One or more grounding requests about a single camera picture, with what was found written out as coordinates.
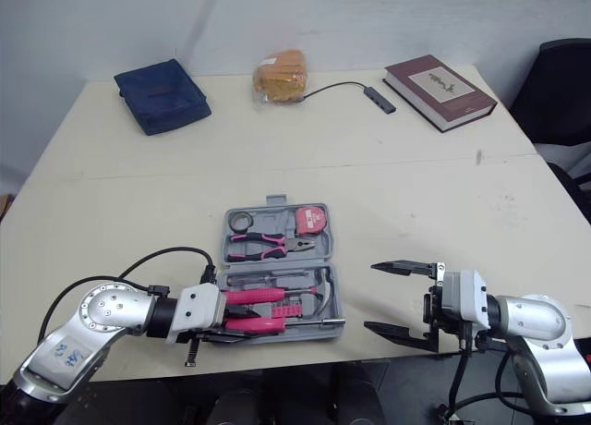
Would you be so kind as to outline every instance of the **pink pliers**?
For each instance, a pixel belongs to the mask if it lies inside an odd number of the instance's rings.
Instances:
[[[287,238],[283,234],[261,234],[246,233],[230,236],[230,242],[262,242],[275,245],[274,248],[267,249],[257,254],[228,254],[227,261],[262,261],[269,259],[281,259],[289,251],[305,251],[316,246],[314,240],[302,237]]]

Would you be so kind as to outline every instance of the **black cable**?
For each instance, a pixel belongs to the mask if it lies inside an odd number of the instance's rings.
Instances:
[[[161,256],[161,255],[166,254],[168,252],[175,252],[175,251],[197,252],[198,254],[202,255],[207,260],[208,266],[213,266],[213,260],[211,259],[211,256],[203,249],[191,248],[191,247],[172,247],[172,248],[160,249],[159,251],[155,251],[152,254],[148,254],[146,257],[139,259],[134,264],[129,266],[125,271],[120,273],[119,278],[125,279],[129,275],[129,273],[131,273],[133,270],[138,268],[142,263],[145,263],[146,261],[149,261],[150,259],[153,259],[154,257],[158,257],[158,256]]]
[[[452,411],[455,410],[455,399],[458,395],[458,390],[460,389],[460,383],[462,383],[462,379],[465,373],[465,367],[468,365],[468,359],[470,355],[467,351],[462,352],[462,356],[460,357],[460,362],[458,363],[458,368],[455,370],[455,375],[453,376],[452,387],[450,388],[450,395],[449,395],[449,403],[448,403],[448,410]]]
[[[62,298],[64,298],[66,296],[66,294],[69,293],[75,287],[80,286],[82,284],[86,284],[87,282],[93,282],[95,280],[110,280],[112,282],[121,282],[124,284],[128,284],[130,286],[133,286],[134,288],[136,288],[140,291],[148,291],[148,288],[146,286],[138,285],[134,282],[129,282],[128,280],[124,280],[120,277],[112,277],[111,275],[94,275],[93,277],[86,277],[84,279],[80,279],[77,282],[74,282],[73,284],[68,285],[61,293],[59,293],[59,296],[57,296],[55,298],[54,303],[52,303],[51,306],[49,307],[49,309],[47,310],[47,313],[45,314],[45,317],[43,318],[43,322],[41,324],[41,329],[39,330],[37,344],[39,344],[45,338],[45,333],[47,331],[47,325],[49,324],[49,321],[52,318],[52,314],[54,313],[55,308],[57,307],[59,302],[62,300]]]
[[[513,391],[506,391],[506,392],[502,393],[502,395],[504,395],[505,397],[517,397],[517,398],[523,398],[524,397],[523,394],[521,394],[521,393],[514,393]],[[489,400],[489,399],[497,399],[497,398],[499,398],[497,396],[497,393],[485,393],[483,395],[473,395],[472,397],[468,397],[468,398],[466,398],[464,400],[461,400],[460,402],[457,402],[455,404],[455,408],[454,409],[448,409],[445,412],[444,417],[448,419],[451,416],[453,416],[453,414],[456,411],[458,411],[458,410],[460,410],[460,409],[462,409],[464,407],[467,407],[468,405],[472,405],[472,404],[474,404],[476,402],[481,402],[483,400]]]
[[[325,86],[324,88],[320,88],[319,90],[315,90],[313,92],[310,92],[310,93],[306,94],[304,97],[302,97],[302,100],[306,100],[309,96],[314,95],[314,94],[318,94],[321,91],[328,90],[329,88],[333,88],[335,86],[341,86],[341,85],[357,85],[363,89],[365,89],[367,87],[366,85],[364,85],[363,83],[360,83],[358,81],[340,81],[338,83],[333,83],[332,85]]]
[[[510,356],[511,356],[511,354],[509,353],[509,351],[507,351],[505,353],[505,355],[502,357],[501,363],[499,364],[499,367],[497,368],[497,375],[495,376],[495,394],[497,395],[497,397],[499,398],[499,400],[506,407],[509,407],[510,409],[514,409],[515,411],[518,411],[520,413],[526,414],[528,416],[534,416],[535,417],[535,416],[537,416],[537,414],[534,413],[531,409],[524,408],[524,407],[519,407],[518,405],[512,404],[507,399],[505,399],[505,396],[504,396],[503,392],[501,391],[502,374],[505,371],[505,367],[507,366],[507,361],[509,360],[509,357]]]

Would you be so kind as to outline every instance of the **pink screwdriver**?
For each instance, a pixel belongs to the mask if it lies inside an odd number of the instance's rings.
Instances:
[[[344,319],[322,319],[321,321],[286,322],[285,317],[271,319],[268,317],[254,317],[250,319],[228,319],[225,328],[239,330],[252,334],[277,334],[293,326],[310,325],[343,325]]]
[[[315,286],[306,289],[261,288],[247,289],[245,291],[226,291],[226,303],[230,305],[247,305],[251,303],[278,302],[289,296],[298,294],[317,295]]]

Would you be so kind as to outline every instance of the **white wall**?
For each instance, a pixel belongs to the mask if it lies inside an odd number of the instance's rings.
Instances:
[[[590,25],[591,0],[0,0],[0,191],[32,169],[87,79],[173,56],[197,75],[248,73],[290,47],[311,70],[433,53],[475,64],[509,103],[540,43]]]

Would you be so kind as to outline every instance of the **white table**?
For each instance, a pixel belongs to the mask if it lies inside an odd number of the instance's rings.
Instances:
[[[461,72],[483,86],[474,69]],[[378,84],[379,76],[312,79]],[[576,335],[591,334],[585,275],[591,229],[501,105],[490,117],[441,135],[379,84],[396,114],[384,115],[355,87],[257,111],[246,96],[247,78],[203,78],[199,85],[213,116],[155,138],[139,133],[112,85],[92,83],[80,95],[0,229],[1,382],[34,346],[62,287],[91,274],[120,273],[174,245],[201,247],[219,260],[223,213],[263,204],[278,192],[292,203],[330,207],[332,263],[347,318],[343,336],[239,349],[202,344],[195,369],[183,367],[186,346],[126,337],[94,380],[417,354],[363,327],[373,320],[424,328],[429,280],[369,269],[401,258],[478,269],[491,294],[551,294],[573,315]],[[291,123],[283,125],[285,117]],[[316,143],[332,148],[323,152]],[[130,278],[170,285],[174,294],[199,279],[202,263],[170,254]],[[53,327],[86,289],[64,300]],[[454,351],[457,341],[442,334],[440,348]]]

